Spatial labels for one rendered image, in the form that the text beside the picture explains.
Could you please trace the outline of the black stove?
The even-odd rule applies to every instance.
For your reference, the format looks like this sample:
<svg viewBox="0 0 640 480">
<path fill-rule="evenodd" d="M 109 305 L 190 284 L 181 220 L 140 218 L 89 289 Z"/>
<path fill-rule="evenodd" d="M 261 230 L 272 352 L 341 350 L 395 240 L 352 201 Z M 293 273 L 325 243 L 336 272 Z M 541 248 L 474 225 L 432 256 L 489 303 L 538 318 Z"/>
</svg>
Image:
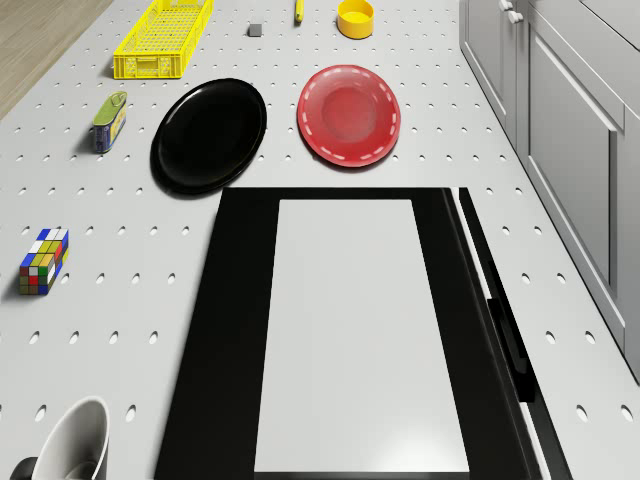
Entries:
<svg viewBox="0 0 640 480">
<path fill-rule="evenodd" d="M 467 189 L 227 188 L 155 480 L 572 480 Z"/>
</svg>

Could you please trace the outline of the red plate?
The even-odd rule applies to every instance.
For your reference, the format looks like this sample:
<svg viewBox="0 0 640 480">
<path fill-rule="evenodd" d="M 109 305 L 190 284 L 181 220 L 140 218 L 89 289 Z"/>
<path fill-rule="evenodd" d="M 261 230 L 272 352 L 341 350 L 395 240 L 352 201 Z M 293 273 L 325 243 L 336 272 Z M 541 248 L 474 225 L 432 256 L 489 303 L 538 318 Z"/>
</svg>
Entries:
<svg viewBox="0 0 640 480">
<path fill-rule="evenodd" d="M 321 158 L 356 168 L 389 154 L 400 134 L 401 112 L 392 89 L 377 74 L 358 65 L 333 65 L 303 87 L 297 124 Z"/>
</svg>

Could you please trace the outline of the black plate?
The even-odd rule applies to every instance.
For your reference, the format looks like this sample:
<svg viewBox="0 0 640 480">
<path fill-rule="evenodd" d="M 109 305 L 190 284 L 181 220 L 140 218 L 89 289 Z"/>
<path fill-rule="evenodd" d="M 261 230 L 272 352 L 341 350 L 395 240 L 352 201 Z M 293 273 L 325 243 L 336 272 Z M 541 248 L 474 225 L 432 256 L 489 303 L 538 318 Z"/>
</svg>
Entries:
<svg viewBox="0 0 640 480">
<path fill-rule="evenodd" d="M 235 78 L 207 81 L 168 110 L 151 144 L 157 183 L 180 195 L 214 191 L 238 177 L 264 138 L 267 109 L 260 92 Z"/>
</svg>

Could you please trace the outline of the flat-sided can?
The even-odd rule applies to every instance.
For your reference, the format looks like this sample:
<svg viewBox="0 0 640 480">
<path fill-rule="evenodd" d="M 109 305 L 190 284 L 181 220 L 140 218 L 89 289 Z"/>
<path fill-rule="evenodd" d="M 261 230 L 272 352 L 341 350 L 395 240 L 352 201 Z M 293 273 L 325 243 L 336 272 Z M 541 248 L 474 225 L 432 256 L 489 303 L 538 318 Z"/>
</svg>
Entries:
<svg viewBox="0 0 640 480">
<path fill-rule="evenodd" d="M 108 152 L 126 122 L 127 93 L 117 91 L 108 96 L 93 120 L 94 147 L 97 153 Z"/>
</svg>

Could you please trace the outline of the yellow basket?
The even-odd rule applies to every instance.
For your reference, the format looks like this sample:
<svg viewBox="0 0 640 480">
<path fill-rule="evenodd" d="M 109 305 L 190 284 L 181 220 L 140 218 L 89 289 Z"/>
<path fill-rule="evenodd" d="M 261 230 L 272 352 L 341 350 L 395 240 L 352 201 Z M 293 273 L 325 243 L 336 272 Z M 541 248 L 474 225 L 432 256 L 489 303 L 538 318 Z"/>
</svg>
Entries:
<svg viewBox="0 0 640 480">
<path fill-rule="evenodd" d="M 116 79 L 180 78 L 214 0 L 153 0 L 114 52 Z"/>
</svg>

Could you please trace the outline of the white cabinet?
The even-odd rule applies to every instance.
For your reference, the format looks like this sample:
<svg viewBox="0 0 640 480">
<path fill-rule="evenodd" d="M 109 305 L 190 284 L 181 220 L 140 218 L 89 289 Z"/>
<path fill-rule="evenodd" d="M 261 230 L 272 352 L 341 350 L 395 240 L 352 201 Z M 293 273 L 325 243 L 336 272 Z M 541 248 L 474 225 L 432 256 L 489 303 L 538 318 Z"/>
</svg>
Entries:
<svg viewBox="0 0 640 480">
<path fill-rule="evenodd" d="M 461 50 L 640 383 L 640 0 L 459 0 Z"/>
</svg>

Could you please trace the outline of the puzzle cube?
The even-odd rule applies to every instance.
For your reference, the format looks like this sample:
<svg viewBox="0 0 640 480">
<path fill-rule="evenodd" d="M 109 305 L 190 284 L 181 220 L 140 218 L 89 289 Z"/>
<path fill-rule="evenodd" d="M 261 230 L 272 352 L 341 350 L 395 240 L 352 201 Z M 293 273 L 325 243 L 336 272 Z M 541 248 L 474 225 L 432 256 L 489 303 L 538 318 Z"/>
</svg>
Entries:
<svg viewBox="0 0 640 480">
<path fill-rule="evenodd" d="M 46 295 L 68 257 L 69 231 L 42 229 L 19 267 L 19 293 Z"/>
</svg>

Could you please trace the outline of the black mug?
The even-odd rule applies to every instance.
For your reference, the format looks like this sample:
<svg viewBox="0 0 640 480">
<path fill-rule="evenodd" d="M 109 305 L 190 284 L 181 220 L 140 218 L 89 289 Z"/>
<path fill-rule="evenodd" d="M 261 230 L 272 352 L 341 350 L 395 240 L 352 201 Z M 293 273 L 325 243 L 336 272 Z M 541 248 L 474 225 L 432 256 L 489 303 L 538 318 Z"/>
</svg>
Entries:
<svg viewBox="0 0 640 480">
<path fill-rule="evenodd" d="M 76 402 L 56 423 L 38 457 L 27 457 L 10 480 L 106 480 L 110 436 L 103 399 Z"/>
</svg>

